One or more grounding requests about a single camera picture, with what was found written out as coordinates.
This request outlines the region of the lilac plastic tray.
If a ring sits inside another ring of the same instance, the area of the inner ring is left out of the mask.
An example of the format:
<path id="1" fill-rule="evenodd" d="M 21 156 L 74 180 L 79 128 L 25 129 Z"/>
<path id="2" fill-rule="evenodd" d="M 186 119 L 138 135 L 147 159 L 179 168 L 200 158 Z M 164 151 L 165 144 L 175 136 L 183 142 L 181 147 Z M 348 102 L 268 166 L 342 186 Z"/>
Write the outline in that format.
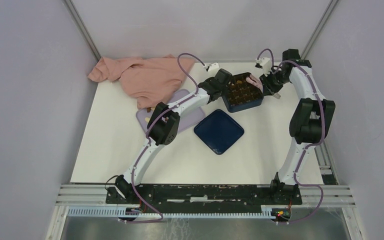
<path id="1" fill-rule="evenodd" d="M 171 99 L 169 100 L 169 103 L 176 102 L 186 95 L 188 95 L 190 92 L 186 89 L 180 89 L 176 91 Z M 138 120 L 142 130 L 144 133 L 147 132 L 147 126 L 150 120 L 150 117 L 153 114 L 153 110 L 147 111 L 145 108 L 140 109 L 136 112 L 136 119 Z M 184 130 L 198 124 L 200 121 L 202 121 L 206 117 L 205 112 L 202 110 L 201 107 L 196 108 L 195 110 L 189 112 L 188 114 L 182 114 L 179 122 L 178 132 L 181 133 Z"/>

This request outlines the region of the pink handled metal tongs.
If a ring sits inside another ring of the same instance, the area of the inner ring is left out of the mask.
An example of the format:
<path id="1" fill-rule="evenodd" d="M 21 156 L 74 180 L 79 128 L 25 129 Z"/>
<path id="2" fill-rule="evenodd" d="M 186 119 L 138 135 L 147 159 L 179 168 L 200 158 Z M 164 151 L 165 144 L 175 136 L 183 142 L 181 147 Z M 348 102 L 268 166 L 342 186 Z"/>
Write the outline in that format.
<path id="1" fill-rule="evenodd" d="M 249 76 L 246 77 L 246 82 L 253 85 L 254 87 L 256 87 L 261 92 L 263 97 L 264 96 L 272 96 L 272 97 L 275 97 L 276 99 L 281 98 L 281 95 L 279 93 L 272 93 L 267 89 L 265 90 L 261 80 L 259 78 L 256 78 L 252 74 L 250 74 Z"/>

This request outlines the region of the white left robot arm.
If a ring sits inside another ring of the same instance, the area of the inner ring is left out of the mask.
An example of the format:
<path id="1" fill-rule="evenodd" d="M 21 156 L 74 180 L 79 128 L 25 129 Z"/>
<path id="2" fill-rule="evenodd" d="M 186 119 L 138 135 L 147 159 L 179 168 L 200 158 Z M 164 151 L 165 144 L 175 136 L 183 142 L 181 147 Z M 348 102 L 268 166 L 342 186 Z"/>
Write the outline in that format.
<path id="1" fill-rule="evenodd" d="M 114 185 L 120 200 L 125 204 L 136 200 L 135 187 L 142 183 L 145 172 L 156 155 L 176 138 L 181 117 L 226 95 L 232 80 L 233 75 L 221 68 L 215 76 L 199 83 L 195 92 L 169 104 L 157 104 L 148 122 L 145 142 L 137 159 L 115 180 Z"/>

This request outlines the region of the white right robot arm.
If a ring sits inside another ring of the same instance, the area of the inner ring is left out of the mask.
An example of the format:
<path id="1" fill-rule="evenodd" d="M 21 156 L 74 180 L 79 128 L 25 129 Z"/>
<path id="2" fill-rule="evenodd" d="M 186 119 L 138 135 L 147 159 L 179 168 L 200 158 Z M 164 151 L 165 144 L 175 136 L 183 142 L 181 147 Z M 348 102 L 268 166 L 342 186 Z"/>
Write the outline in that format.
<path id="1" fill-rule="evenodd" d="M 299 50 L 287 49 L 279 65 L 272 66 L 259 78 L 262 95 L 275 96 L 285 84 L 292 84 L 298 96 L 296 109 L 289 123 L 291 144 L 286 159 L 270 183 L 269 199 L 282 204 L 289 196 L 297 196 L 301 166 L 309 153 L 321 145 L 328 135 L 336 104 L 327 100 L 317 87 L 309 60 Z"/>

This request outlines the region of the dark blue chocolate box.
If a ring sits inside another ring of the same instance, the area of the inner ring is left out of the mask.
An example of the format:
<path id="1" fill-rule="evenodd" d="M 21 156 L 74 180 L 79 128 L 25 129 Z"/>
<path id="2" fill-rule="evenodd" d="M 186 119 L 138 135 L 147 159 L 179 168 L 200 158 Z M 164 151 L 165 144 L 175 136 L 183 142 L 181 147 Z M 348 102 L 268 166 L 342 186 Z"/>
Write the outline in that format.
<path id="1" fill-rule="evenodd" d="M 236 74 L 228 84 L 228 92 L 222 97 L 228 112 L 236 113 L 262 104 L 264 97 L 258 88 L 246 82 L 250 72 Z"/>

